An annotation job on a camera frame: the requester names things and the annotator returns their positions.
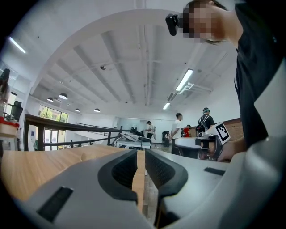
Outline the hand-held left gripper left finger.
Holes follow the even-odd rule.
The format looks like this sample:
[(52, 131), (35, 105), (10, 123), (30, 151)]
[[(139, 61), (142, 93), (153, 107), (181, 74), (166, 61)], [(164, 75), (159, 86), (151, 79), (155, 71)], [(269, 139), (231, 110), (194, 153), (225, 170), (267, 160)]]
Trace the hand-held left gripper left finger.
[(132, 190), (137, 150), (74, 164), (38, 188), (22, 211), (38, 229), (154, 229)]

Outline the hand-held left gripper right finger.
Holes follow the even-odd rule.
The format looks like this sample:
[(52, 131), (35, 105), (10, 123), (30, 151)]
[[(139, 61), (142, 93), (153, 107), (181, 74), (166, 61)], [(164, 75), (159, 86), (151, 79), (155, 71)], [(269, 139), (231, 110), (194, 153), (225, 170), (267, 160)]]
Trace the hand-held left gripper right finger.
[(147, 149), (145, 167), (158, 190), (156, 228), (224, 229), (222, 207), (212, 203), (211, 193), (227, 164)]

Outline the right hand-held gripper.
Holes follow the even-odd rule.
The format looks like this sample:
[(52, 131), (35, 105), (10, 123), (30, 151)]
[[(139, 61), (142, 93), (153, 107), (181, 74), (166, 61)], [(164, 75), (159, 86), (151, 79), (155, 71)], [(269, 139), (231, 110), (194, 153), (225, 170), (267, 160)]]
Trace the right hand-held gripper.
[(223, 145), (226, 144), (230, 139), (230, 135), (225, 125), (220, 122), (212, 126), (206, 132), (200, 133), (196, 138), (177, 138), (175, 139), (175, 145), (179, 148), (186, 149), (200, 149), (198, 152), (198, 159), (200, 159), (203, 150), (209, 147), (210, 142), (215, 142), (216, 151), (213, 155), (208, 155), (207, 160), (216, 161), (220, 156)]

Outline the person's right forearm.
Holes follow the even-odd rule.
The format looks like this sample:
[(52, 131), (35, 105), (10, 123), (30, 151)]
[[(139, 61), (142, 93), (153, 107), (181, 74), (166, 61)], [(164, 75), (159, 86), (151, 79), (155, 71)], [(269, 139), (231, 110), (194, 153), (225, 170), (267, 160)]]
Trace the person's right forearm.
[(218, 157), (218, 161), (231, 160), (235, 154), (246, 151), (247, 146), (244, 137), (234, 141), (228, 141), (223, 145), (223, 150)]

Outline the person's right hand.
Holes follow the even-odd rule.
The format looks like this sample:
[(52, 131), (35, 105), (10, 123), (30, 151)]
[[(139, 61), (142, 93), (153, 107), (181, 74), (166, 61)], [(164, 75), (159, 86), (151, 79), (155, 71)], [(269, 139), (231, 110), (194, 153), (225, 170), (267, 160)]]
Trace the person's right hand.
[(216, 144), (215, 142), (210, 142), (209, 147), (206, 150), (206, 148), (203, 150), (203, 153), (200, 156), (201, 160), (206, 160), (208, 158), (208, 155), (213, 155), (216, 151)]

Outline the white and blue desk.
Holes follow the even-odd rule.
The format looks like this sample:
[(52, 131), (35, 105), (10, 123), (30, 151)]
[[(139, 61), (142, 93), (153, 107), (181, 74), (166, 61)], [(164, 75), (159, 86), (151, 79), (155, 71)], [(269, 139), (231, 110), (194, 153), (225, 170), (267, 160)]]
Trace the white and blue desk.
[(131, 133), (120, 134), (114, 141), (114, 147), (145, 150), (151, 148), (151, 139)]

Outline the black railing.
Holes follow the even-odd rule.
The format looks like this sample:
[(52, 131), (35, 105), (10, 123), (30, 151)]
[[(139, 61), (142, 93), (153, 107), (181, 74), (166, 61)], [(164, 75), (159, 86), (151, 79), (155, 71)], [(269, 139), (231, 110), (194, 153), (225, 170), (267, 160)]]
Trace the black railing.
[[(29, 151), (28, 144), (28, 133), (30, 125), (36, 126), (38, 128), (38, 150), (43, 151), (47, 146), (65, 146), (65, 145), (76, 145), (83, 143), (98, 142), (101, 140), (107, 140), (107, 145), (110, 146), (112, 132), (130, 132), (130, 130), (114, 129), (114, 128), (101, 128), (101, 127), (87, 127), (83, 125), (75, 125), (70, 123), (57, 122), (49, 119), (40, 118), (34, 115), (26, 114), (23, 127), (23, 144), (24, 151)], [(59, 142), (59, 143), (48, 143), (44, 140), (45, 129), (51, 130), (61, 130), (61, 131), (79, 131), (79, 132), (106, 132), (108, 133), (106, 138), (86, 140), (86, 141), (70, 141), (70, 142)]]

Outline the glass window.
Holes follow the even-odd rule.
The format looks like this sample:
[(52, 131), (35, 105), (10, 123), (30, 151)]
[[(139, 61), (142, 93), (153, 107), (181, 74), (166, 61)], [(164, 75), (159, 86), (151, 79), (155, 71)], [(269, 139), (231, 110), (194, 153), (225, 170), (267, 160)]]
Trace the glass window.
[(54, 120), (54, 121), (63, 122), (63, 123), (67, 123), (67, 119), (68, 119), (67, 113), (54, 110), (54, 109), (51, 109), (49, 107), (42, 106), (42, 105), (40, 105), (38, 115), (39, 117), (44, 118), (44, 119)]

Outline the wooden table with white legs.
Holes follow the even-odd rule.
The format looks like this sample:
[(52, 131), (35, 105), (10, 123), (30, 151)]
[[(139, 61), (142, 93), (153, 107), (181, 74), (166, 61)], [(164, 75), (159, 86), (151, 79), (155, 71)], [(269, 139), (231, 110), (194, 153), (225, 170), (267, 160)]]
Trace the wooden table with white legs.
[(18, 127), (17, 123), (0, 123), (0, 137), (16, 137)]

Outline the person's black shirt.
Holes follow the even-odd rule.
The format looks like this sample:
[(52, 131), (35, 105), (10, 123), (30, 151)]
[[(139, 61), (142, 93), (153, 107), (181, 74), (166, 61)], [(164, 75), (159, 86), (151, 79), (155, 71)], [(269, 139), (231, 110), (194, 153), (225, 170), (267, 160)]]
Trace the person's black shirt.
[(235, 89), (247, 148), (268, 136), (254, 102), (286, 57), (284, 7), (286, 4), (280, 1), (268, 4), (266, 1), (241, 0), (235, 4), (235, 12), (243, 27), (236, 49)]

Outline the red cloth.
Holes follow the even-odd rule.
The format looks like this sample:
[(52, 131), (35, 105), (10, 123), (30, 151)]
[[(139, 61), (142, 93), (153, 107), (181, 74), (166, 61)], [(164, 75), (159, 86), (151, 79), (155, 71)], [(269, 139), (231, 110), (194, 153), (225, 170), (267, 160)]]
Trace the red cloth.
[(17, 121), (15, 121), (15, 120), (7, 121), (4, 119), (4, 117), (0, 117), (0, 124), (9, 125), (9, 126), (13, 126), (13, 127), (19, 127), (19, 123)]

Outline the black office chair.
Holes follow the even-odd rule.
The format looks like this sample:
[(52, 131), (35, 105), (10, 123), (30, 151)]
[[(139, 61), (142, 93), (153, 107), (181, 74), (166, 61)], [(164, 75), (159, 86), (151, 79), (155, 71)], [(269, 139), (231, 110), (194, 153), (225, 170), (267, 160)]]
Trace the black office chair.
[(14, 120), (19, 121), (22, 112), (23, 108), (21, 107), (21, 102), (15, 101), (11, 108), (11, 116)]

